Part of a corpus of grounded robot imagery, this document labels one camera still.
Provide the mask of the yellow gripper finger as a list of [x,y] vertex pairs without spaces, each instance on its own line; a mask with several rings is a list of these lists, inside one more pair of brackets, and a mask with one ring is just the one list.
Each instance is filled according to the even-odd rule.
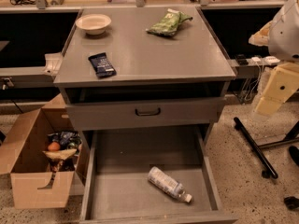
[[299,64],[283,63],[270,71],[254,112],[271,116],[299,89]]

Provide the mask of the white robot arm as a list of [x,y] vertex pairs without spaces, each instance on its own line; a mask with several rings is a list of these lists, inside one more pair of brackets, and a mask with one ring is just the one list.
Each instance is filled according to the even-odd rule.
[[281,60],[261,79],[262,89],[254,113],[271,116],[299,89],[299,0],[288,0],[274,18],[249,38],[255,46],[267,46]]

